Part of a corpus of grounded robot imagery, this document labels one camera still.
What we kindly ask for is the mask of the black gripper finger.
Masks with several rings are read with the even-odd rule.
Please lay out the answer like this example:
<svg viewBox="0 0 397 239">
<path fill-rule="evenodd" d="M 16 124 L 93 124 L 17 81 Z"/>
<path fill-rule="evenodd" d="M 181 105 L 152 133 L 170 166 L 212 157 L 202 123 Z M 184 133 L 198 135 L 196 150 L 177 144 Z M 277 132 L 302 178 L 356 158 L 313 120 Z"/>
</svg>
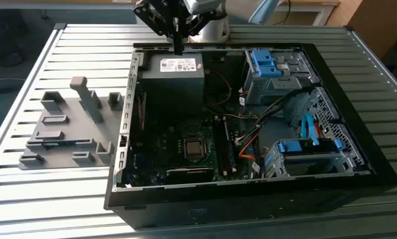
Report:
<svg viewBox="0 0 397 239">
<path fill-rule="evenodd" d="M 139 0 L 133 13 L 159 36 L 165 36 L 173 44 L 173 52 L 180 54 L 180 33 L 177 29 L 176 0 Z"/>
<path fill-rule="evenodd" d="M 184 53 L 184 42 L 189 36 L 196 36 L 209 21 L 213 19 L 212 14 L 198 14 L 197 17 L 186 22 L 185 17 L 178 18 L 178 54 Z"/>
</svg>

